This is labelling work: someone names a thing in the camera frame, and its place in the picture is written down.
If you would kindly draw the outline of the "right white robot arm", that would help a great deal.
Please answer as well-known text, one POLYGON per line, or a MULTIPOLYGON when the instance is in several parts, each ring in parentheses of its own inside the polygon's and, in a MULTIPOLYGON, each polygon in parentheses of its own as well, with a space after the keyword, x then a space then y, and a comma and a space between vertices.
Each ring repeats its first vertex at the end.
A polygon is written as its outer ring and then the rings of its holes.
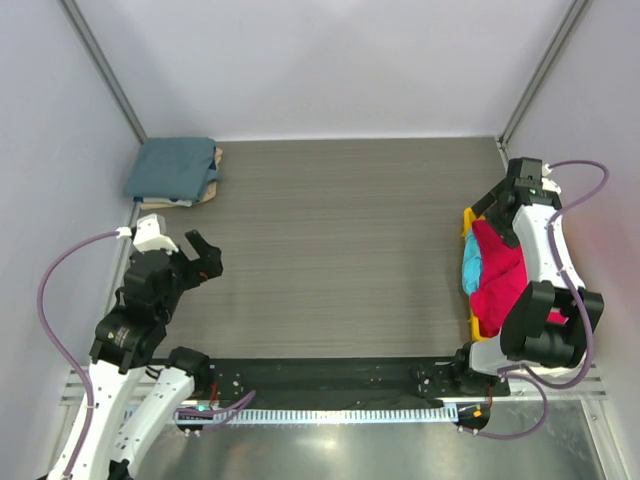
POLYGON ((503 380, 524 371, 565 390, 591 367, 604 300, 580 278, 563 232, 564 215, 591 196, 562 203, 553 170, 540 159, 511 159, 505 177, 464 212, 472 340, 456 366, 465 374, 503 380))

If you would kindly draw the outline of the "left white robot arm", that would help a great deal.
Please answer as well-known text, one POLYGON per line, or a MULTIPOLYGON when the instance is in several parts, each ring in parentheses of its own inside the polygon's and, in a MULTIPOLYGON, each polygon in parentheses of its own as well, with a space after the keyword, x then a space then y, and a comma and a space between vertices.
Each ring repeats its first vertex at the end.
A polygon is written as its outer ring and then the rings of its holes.
POLYGON ((196 230, 185 234, 194 259, 169 238, 142 227, 131 237, 136 251, 115 292, 115 305, 96 326, 89 366, 68 360, 85 394, 50 479, 135 478, 174 411, 210 380, 209 357, 178 347, 138 409, 125 415, 183 293, 223 272, 220 249, 196 230))

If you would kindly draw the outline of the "red t shirt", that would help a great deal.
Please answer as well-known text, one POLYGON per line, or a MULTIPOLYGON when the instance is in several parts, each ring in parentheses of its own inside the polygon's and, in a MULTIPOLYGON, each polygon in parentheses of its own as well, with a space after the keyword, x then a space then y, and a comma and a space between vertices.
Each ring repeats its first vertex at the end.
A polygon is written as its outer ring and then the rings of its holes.
POLYGON ((484 261, 489 262, 489 251, 497 256, 499 277, 494 290, 495 296, 490 298, 489 302, 489 306, 496 314, 495 320, 499 328, 495 334, 497 336, 509 312, 527 287, 529 279, 521 247, 507 247, 485 219, 483 222, 477 220, 474 223, 474 234, 478 242, 481 242, 481 228, 489 229, 485 242, 486 248, 483 251, 484 261))

